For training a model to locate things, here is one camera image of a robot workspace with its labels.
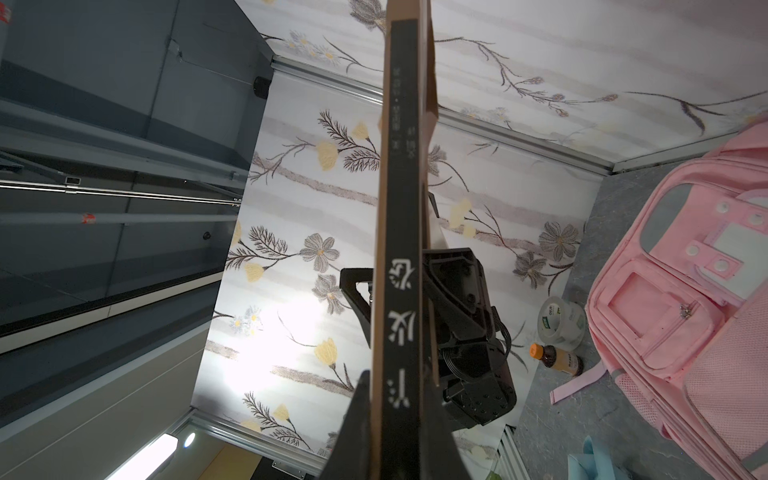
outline pink backpack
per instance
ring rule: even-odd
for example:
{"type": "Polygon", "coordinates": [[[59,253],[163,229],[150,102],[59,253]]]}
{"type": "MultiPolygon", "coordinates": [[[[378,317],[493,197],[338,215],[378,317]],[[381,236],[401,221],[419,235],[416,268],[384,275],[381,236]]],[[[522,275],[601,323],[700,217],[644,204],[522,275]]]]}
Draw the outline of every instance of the pink backpack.
{"type": "Polygon", "coordinates": [[[587,315],[615,382],[714,478],[768,480],[768,122],[656,188],[587,315]]]}

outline gray reflective strip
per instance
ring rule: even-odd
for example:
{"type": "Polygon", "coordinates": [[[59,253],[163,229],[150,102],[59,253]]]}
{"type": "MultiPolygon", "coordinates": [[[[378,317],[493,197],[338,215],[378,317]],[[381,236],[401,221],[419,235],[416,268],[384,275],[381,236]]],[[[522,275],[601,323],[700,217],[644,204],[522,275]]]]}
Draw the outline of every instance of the gray reflective strip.
{"type": "Polygon", "coordinates": [[[672,226],[672,222],[685,206],[692,186],[693,184],[680,184],[672,187],[656,204],[643,231],[640,232],[640,246],[646,253],[654,249],[667,229],[672,226]]]}
{"type": "Polygon", "coordinates": [[[755,450],[752,455],[741,461],[741,465],[744,465],[744,468],[750,472],[754,472],[766,463],[768,463],[768,443],[755,450]]]}

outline gray flower pattern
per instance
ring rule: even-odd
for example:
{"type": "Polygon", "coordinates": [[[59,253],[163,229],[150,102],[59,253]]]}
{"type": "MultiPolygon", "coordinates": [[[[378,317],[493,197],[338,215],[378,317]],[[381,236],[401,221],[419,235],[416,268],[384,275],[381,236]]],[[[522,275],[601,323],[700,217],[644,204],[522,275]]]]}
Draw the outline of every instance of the gray flower pattern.
{"type": "Polygon", "coordinates": [[[429,173],[432,175],[435,175],[436,177],[440,176],[440,169],[437,168],[437,163],[439,161],[446,161],[448,160],[448,154],[440,148],[440,145],[435,145],[432,147],[432,149],[427,154],[427,165],[429,169],[429,173]]]}
{"type": "Polygon", "coordinates": [[[305,262],[315,260],[314,269],[325,273],[328,270],[328,261],[334,261],[339,258],[339,251],[332,248],[334,242],[333,237],[323,240],[319,233],[313,233],[304,240],[306,248],[301,249],[299,255],[301,255],[305,262]]]}
{"type": "Polygon", "coordinates": [[[344,311],[340,300],[344,294],[336,285],[336,275],[318,275],[312,293],[320,302],[328,301],[328,314],[333,315],[344,311]]]}
{"type": "Polygon", "coordinates": [[[538,236],[538,243],[543,251],[552,252],[554,261],[559,262],[563,255],[567,258],[576,255],[577,238],[578,230],[573,225],[568,224],[561,231],[559,223],[547,222],[544,231],[538,236]]]}
{"type": "Polygon", "coordinates": [[[531,281],[531,288],[537,289],[540,285],[544,285],[547,279],[541,274],[541,269],[547,264],[547,259],[537,258],[534,260],[533,252],[525,252],[518,256],[515,262],[515,269],[512,271],[521,281],[529,279],[531,281]]]}
{"type": "Polygon", "coordinates": [[[378,28],[386,33],[386,10],[379,0],[349,0],[349,13],[352,18],[366,26],[369,30],[378,28]]]}

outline floral wallpaper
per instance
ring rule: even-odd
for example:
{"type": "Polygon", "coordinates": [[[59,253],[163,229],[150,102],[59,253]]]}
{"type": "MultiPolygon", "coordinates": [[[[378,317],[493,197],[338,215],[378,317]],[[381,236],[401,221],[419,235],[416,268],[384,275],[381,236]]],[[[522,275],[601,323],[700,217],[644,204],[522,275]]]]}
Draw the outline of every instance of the floral wallpaper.
{"type": "MultiPolygon", "coordinates": [[[[382,85],[386,2],[237,3],[277,55],[382,85]]],[[[768,113],[768,3],[729,5],[434,0],[439,103],[609,161],[737,131],[768,113]]]]}
{"type": "MultiPolygon", "coordinates": [[[[194,391],[197,408],[321,456],[370,368],[339,271],[373,265],[380,113],[275,75],[194,391]]],[[[536,315],[564,288],[601,181],[482,143],[438,125],[428,159],[445,239],[480,259],[514,337],[518,406],[455,434],[474,478],[485,478],[504,425],[518,421],[538,364],[527,353],[536,315]]]]}

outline bottle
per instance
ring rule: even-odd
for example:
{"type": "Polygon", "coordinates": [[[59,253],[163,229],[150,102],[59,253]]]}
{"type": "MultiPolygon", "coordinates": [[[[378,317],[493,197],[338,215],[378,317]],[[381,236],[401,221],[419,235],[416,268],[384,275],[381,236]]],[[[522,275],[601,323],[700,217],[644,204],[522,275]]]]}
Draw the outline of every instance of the bottle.
{"type": "Polygon", "coordinates": [[[538,343],[531,345],[531,356],[541,360],[548,369],[560,370],[579,376],[584,371],[584,360],[573,353],[566,352],[552,345],[541,346],[538,343]]]}

